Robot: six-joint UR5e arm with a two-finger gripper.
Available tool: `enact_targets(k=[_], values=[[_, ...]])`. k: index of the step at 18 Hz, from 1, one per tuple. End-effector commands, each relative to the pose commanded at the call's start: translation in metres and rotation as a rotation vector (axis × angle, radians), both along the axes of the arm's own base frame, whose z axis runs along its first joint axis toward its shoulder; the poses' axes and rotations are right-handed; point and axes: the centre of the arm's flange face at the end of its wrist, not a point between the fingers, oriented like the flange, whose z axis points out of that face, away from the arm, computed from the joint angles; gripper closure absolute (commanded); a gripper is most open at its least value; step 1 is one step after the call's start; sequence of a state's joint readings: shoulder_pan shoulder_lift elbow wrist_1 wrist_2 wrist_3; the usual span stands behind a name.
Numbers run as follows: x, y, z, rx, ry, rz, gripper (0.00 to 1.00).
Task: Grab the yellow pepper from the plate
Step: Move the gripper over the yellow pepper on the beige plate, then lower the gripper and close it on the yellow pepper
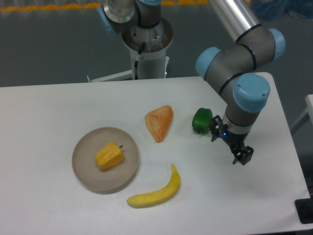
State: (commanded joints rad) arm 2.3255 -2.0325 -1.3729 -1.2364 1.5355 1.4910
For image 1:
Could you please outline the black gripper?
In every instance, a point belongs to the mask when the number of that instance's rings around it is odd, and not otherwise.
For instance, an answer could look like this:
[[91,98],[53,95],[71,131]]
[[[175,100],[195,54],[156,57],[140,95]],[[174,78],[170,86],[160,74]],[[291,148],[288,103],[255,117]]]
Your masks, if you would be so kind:
[[246,165],[252,158],[254,149],[244,145],[244,140],[250,132],[250,126],[239,126],[231,122],[228,117],[214,116],[209,125],[211,142],[218,138],[223,139],[232,148],[233,164]]

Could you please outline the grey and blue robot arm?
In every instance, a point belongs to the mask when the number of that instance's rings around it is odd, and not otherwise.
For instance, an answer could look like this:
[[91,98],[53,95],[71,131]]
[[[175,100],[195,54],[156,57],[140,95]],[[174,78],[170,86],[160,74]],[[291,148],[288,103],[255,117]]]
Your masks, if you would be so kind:
[[[226,110],[220,117],[200,108],[192,127],[199,134],[211,134],[212,140],[222,139],[234,162],[245,165],[254,152],[245,138],[270,93],[268,81],[255,70],[280,57],[286,42],[280,31],[264,28],[242,0],[213,0],[211,6],[235,46],[226,51],[206,49],[197,58],[196,70],[226,102]],[[107,0],[97,11],[110,34],[121,33],[134,80],[165,77],[165,53],[173,30],[160,14],[160,1]]]

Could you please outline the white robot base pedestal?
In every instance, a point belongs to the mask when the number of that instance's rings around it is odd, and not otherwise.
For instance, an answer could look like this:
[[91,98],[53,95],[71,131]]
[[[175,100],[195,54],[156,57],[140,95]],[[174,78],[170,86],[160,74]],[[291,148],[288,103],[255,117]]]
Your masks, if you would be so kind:
[[129,50],[131,69],[89,82],[125,81],[156,79],[166,77],[169,57],[167,48],[173,40],[173,29],[165,18],[151,28],[134,26],[121,34],[125,47]]

